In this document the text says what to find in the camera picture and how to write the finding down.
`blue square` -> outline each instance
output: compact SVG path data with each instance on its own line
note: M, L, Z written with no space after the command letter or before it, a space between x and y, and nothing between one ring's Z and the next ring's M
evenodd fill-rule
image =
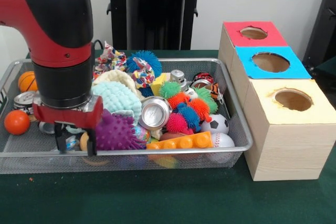
M311 79L290 47L236 47L252 79Z

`small white ball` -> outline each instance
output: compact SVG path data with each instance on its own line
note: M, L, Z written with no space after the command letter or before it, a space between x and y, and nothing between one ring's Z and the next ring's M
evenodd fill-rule
M214 147L235 147L235 143L232 138L223 133L215 133L211 135L211 140ZM214 163L223 164L227 163L233 157L231 152L222 152L222 153L206 153L206 157Z
M201 131L206 132L210 131L211 134L215 133L224 133L227 134L229 132L229 122L222 115L210 115L212 118L211 122L204 121L201 124Z
M186 95L189 95L191 100L194 100L194 99L198 98L198 94L195 92L195 90L193 90L190 87L186 91L184 91L184 93Z

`box with hole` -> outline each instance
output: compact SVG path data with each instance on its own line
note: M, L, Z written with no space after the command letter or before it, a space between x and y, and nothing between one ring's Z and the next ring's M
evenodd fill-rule
M218 58L230 72L236 47L285 47L286 41L272 22L224 22Z
M290 47L236 47L231 79L244 107L250 79L310 79Z
M253 180L317 179L336 139L336 111L314 80L250 80L244 113Z

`orange lego block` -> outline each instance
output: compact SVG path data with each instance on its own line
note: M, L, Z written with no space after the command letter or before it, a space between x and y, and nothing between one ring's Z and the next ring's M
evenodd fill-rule
M180 136L177 138L163 140L147 145L147 149L189 149L189 148L211 148L213 143L211 141L210 132L202 132L198 134Z

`mint green textured toy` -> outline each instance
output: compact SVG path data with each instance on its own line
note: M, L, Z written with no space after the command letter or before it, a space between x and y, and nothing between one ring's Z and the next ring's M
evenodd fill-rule
M200 88L200 89L195 88L194 90L198 94L198 97L201 98L203 101L205 101L206 104L208 104L210 108L210 114L215 114L218 110L218 105L214 101L214 99L211 97L210 92L205 87Z
M124 84L116 81L101 82L93 86L91 90L93 94L103 98L104 109L110 113L132 116L133 125L138 124L141 102Z
M173 97L174 95L180 93L181 91L181 86L173 81L173 82L168 82L166 81L159 90L160 96L163 97L164 99L169 99Z

